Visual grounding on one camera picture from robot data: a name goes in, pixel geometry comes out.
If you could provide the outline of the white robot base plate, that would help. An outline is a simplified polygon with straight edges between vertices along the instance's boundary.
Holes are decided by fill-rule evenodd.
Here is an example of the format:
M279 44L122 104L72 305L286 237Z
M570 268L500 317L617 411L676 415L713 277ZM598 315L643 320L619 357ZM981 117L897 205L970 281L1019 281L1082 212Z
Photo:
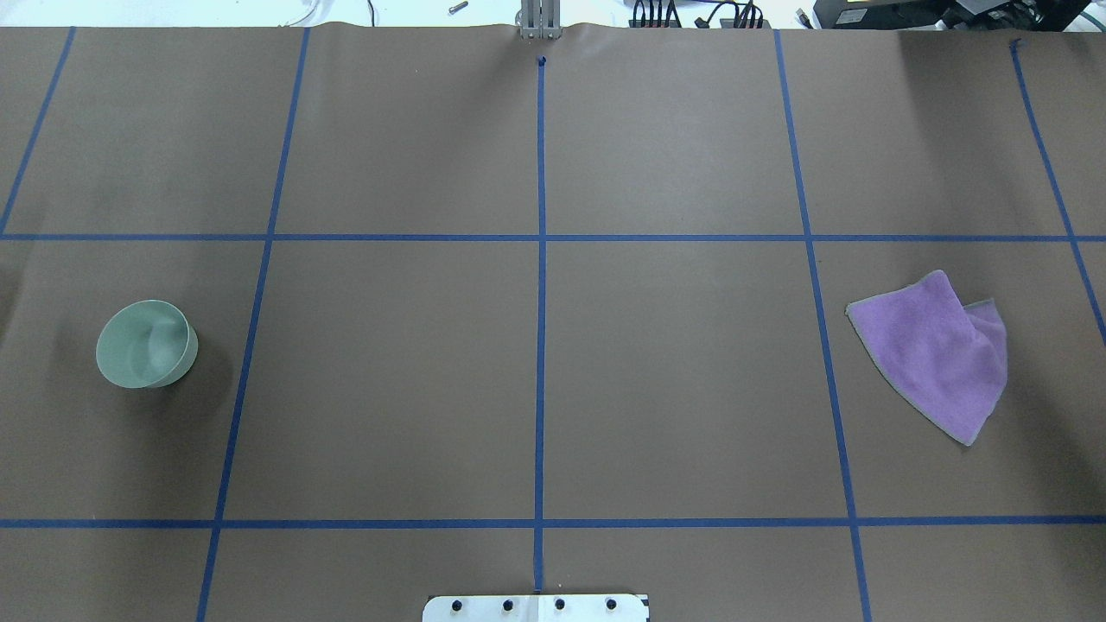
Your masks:
M444 595L422 621L649 621L648 597L630 593Z

